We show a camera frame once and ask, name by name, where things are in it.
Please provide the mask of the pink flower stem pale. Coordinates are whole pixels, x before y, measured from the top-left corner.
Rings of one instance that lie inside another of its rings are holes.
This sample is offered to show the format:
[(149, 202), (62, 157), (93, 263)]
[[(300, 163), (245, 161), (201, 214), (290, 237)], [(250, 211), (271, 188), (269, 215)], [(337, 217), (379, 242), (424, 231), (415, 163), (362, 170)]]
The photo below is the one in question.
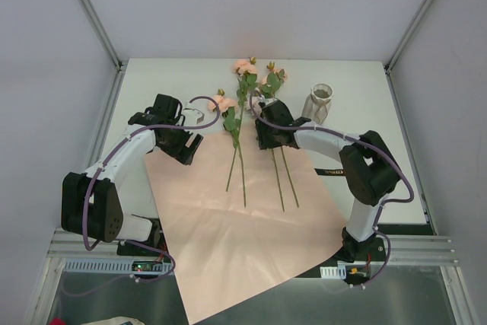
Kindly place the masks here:
[[(278, 89), (274, 89), (274, 87), (271, 86), (267, 82), (267, 78), (268, 77), (265, 76), (261, 79), (261, 81), (259, 82), (259, 89), (261, 90), (262, 93), (268, 95), (267, 98), (272, 98), (275, 96), (275, 93)], [(272, 163), (273, 163), (274, 170), (275, 170), (275, 177), (276, 177), (277, 187), (278, 187), (278, 191), (279, 191), (281, 208), (282, 208), (282, 211), (285, 212), (285, 204), (284, 204), (284, 198), (283, 198), (283, 193), (282, 193), (282, 185), (281, 185), (281, 180), (280, 180), (280, 176), (279, 176), (279, 169), (278, 169), (274, 149), (271, 150), (271, 156), (272, 156)]]

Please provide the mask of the black ribbon gold lettering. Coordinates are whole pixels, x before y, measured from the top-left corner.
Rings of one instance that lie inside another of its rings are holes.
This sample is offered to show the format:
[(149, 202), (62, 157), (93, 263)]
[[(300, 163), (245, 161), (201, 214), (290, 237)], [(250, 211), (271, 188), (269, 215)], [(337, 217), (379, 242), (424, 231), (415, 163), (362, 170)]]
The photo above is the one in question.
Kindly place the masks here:
[(344, 177), (345, 176), (345, 172), (343, 169), (315, 168), (315, 171), (317, 175), (321, 177)]

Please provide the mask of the pink wrapping paper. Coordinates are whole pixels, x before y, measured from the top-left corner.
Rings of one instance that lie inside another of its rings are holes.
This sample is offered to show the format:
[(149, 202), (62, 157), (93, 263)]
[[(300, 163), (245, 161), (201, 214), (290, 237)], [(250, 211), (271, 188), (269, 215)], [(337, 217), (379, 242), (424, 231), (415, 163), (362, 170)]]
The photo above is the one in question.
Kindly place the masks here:
[(271, 151), (256, 132), (240, 136), (243, 189), (226, 132), (207, 135), (191, 165), (162, 151), (145, 156), (145, 169), (161, 220), (187, 320), (194, 324), (265, 292), (328, 260), (342, 245), (345, 219), (308, 154), (286, 148), (297, 208), (280, 150), (275, 150), (285, 212)]

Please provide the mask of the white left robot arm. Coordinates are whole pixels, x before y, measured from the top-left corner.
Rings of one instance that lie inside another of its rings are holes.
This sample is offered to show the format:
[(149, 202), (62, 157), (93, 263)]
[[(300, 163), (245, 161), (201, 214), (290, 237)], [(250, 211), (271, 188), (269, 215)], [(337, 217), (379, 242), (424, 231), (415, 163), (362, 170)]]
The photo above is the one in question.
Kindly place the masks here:
[(111, 151), (84, 172), (65, 176), (62, 229), (107, 243), (134, 241), (143, 255), (156, 254), (161, 238), (154, 233), (154, 222), (125, 213), (117, 190), (130, 169), (155, 148), (181, 164), (191, 164), (203, 137), (188, 129), (203, 120), (203, 112), (192, 104), (158, 94), (152, 106), (129, 119)]

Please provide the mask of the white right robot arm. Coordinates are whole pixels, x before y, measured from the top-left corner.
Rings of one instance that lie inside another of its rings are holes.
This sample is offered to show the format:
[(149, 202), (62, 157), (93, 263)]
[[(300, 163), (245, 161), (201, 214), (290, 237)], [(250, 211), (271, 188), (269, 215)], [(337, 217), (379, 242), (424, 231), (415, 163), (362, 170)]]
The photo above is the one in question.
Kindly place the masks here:
[(354, 197), (352, 213), (342, 229), (342, 248), (337, 260), (352, 263), (370, 250), (382, 205), (392, 193), (400, 175), (396, 161), (380, 135), (372, 130), (357, 137), (324, 129), (310, 119), (294, 119), (278, 99), (260, 101), (255, 121), (261, 150), (289, 147), (331, 158), (342, 165)]

